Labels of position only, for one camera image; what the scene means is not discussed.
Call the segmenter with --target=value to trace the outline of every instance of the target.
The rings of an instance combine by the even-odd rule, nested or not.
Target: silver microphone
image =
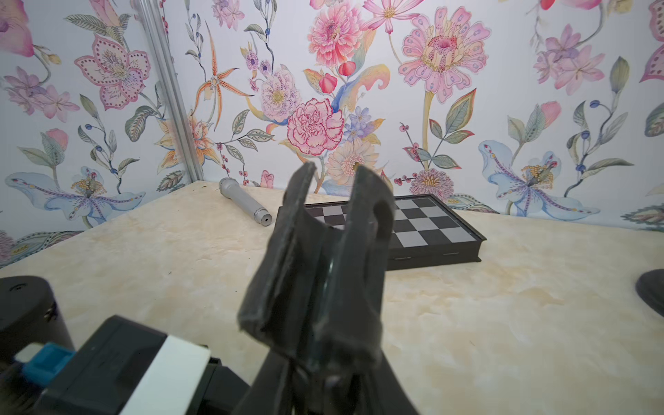
[[[224,177],[219,181],[219,190],[227,199],[235,202],[246,214],[263,226],[269,226],[272,223],[272,215],[253,197],[242,190],[237,180],[231,177]]]

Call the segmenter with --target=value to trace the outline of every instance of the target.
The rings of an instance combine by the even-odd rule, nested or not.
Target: wall
[[[283,188],[312,160],[345,195],[363,163],[395,195],[664,227],[661,1],[163,7],[207,180]]]
[[[189,182],[135,13],[0,0],[0,266]]]

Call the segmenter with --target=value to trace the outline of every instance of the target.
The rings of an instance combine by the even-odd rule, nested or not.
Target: orange lily
[[[207,26],[207,23],[205,23],[205,26],[208,29],[208,39],[210,39],[210,49],[212,50],[212,78],[205,82],[201,87],[199,88],[198,93],[196,94],[196,105],[194,106],[194,112],[196,112],[196,108],[199,106],[199,100],[201,99],[201,94],[208,90],[208,88],[212,91],[216,91],[216,99],[217,99],[217,111],[216,111],[216,123],[214,124],[214,130],[216,130],[216,127],[219,125],[219,119],[221,118],[221,106],[222,106],[222,97],[221,97],[221,88],[225,88],[231,92],[234,92],[235,94],[238,94],[239,96],[253,96],[249,94],[245,94],[244,92],[240,91],[239,89],[235,88],[233,85],[227,83],[224,81],[224,79],[230,75],[231,72],[233,72],[236,69],[239,68],[231,68],[227,70],[226,72],[222,72],[220,74],[216,73],[216,52],[214,50],[214,41],[212,40],[212,34],[210,33],[210,27]]]

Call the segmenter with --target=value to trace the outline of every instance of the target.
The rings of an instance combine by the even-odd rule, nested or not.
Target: blue plastic piece
[[[23,365],[23,376],[45,388],[75,354],[55,343],[47,343],[32,360]]]

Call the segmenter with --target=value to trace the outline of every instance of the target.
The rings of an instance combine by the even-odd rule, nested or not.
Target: beige marble surface
[[[248,191],[276,215],[281,191]],[[459,214],[488,238],[482,262],[386,275],[383,348],[422,414],[664,412],[664,318],[633,289],[664,268],[664,234]],[[251,381],[266,348],[235,315],[271,232],[197,182],[0,277],[45,277],[78,346],[120,314]]]

